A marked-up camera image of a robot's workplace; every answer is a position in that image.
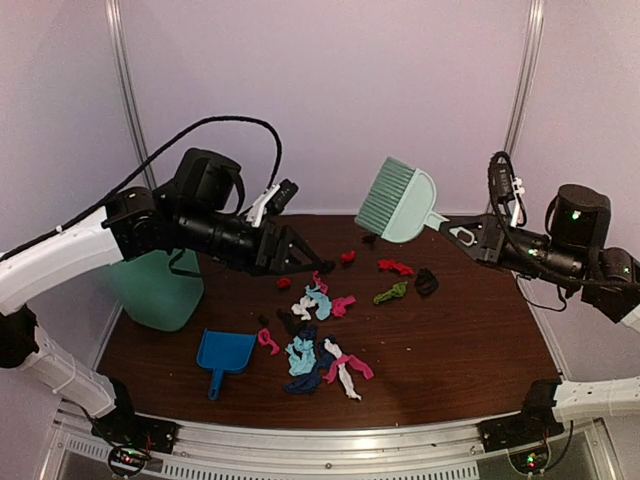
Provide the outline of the mint green hand brush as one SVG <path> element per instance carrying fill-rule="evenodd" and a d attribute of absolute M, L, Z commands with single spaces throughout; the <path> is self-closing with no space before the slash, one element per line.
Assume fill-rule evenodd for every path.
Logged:
<path fill-rule="evenodd" d="M 385 241 L 407 243 L 425 227 L 438 231 L 449 221 L 435 211 L 436 196 L 435 182 L 426 172 L 387 157 L 355 223 Z"/>

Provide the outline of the blue plastic dustpan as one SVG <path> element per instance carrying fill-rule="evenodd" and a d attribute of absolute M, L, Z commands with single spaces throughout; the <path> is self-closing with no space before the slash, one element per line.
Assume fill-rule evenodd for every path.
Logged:
<path fill-rule="evenodd" d="M 218 399 L 226 374 L 242 374 L 249 364 L 256 344 L 256 335 L 203 332 L 196 356 L 197 365 L 211 373 L 208 398 Z"/>

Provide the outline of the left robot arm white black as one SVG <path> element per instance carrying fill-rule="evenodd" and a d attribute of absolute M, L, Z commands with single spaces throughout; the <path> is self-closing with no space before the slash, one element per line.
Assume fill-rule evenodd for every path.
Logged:
<path fill-rule="evenodd" d="M 1 258 L 1 366 L 27 370 L 54 393 L 102 419 L 123 444 L 137 442 L 144 424 L 126 387 L 78 362 L 42 327 L 27 303 L 39 294 L 100 267 L 154 251 L 189 249 L 253 276 L 328 272 L 321 259 L 280 214 L 298 187 L 269 187 L 248 213 L 224 208 L 232 192 L 245 196 L 241 167 L 212 151 L 189 149 L 172 179 L 149 190 L 119 188 L 85 218 Z"/>

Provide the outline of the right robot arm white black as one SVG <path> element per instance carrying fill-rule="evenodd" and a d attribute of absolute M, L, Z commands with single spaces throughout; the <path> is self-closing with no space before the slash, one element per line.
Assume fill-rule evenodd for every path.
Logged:
<path fill-rule="evenodd" d="M 476 263 L 552 283 L 567 297 L 579 294 L 612 322 L 637 331 L 639 263 L 626 250 L 605 245 L 610 221 L 607 196 L 564 184 L 547 208 L 543 234 L 510 227 L 496 213 L 452 216 L 441 220 L 436 230 Z M 551 422 L 638 411 L 638 377 L 538 380 L 531 384 L 512 430 L 519 440 L 530 442 Z"/>

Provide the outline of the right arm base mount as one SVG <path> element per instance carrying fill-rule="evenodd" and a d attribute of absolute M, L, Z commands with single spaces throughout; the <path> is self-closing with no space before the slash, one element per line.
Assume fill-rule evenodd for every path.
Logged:
<path fill-rule="evenodd" d="M 536 380 L 529 387 L 518 413 L 481 421 L 478 433 L 485 452 L 512 449 L 560 435 L 565 428 L 554 417 L 554 395 L 561 381 Z"/>

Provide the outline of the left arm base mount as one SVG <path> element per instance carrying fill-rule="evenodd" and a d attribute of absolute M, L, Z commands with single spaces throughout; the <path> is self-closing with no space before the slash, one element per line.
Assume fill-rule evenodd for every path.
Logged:
<path fill-rule="evenodd" d="M 92 418 L 92 434 L 114 444 L 171 454 L 178 425 L 137 414 L 126 386 L 115 378 L 109 380 L 114 387 L 115 409 Z"/>

